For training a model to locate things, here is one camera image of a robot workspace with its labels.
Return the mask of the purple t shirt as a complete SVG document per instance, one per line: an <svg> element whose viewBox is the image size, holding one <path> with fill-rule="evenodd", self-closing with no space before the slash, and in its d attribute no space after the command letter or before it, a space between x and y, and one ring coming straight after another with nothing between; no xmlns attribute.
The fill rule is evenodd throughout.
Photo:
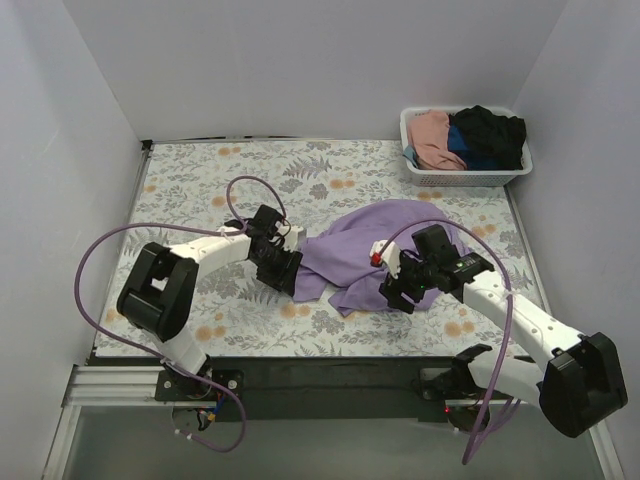
<svg viewBox="0 0 640 480"><path fill-rule="evenodd" d="M382 252L388 257L392 248L384 246L387 240L398 249L415 251L411 235L446 219L434 205L414 200L385 200L340 217L301 245L294 301L318 300L326 287L333 286L329 304L343 316L388 311L379 292L387 271L373 266L371 255Z"/></svg>

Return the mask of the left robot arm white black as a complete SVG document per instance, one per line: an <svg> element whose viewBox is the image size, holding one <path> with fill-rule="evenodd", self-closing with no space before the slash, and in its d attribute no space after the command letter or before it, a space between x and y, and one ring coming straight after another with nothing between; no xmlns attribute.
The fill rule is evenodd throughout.
<svg viewBox="0 0 640 480"><path fill-rule="evenodd" d="M197 283L234 263L250 261L257 280L293 296L306 229L293 226L277 210L262 205L244 221L230 220L212 234L188 243L145 245L117 300L117 310L142 330L167 362L155 398L211 401L223 393L213 381L240 394L244 374L216 368L197 344L187 322ZM174 370L182 368L179 373Z"/></svg>

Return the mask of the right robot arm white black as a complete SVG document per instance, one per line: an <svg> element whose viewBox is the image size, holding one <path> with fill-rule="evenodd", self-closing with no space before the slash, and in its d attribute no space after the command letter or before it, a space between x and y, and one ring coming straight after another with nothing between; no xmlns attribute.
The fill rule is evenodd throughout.
<svg viewBox="0 0 640 480"><path fill-rule="evenodd" d="M617 348L609 337L586 335L511 292L493 263L476 253L461 255L442 226L428 226L411 238L412 253L393 239L371 247L372 266L387 270L379 291L388 306L412 313L428 290L437 289L491 320L529 357L506 359L488 345L472 346L428 381L433 392L471 398L496 390L540 408L570 438L627 405Z"/></svg>

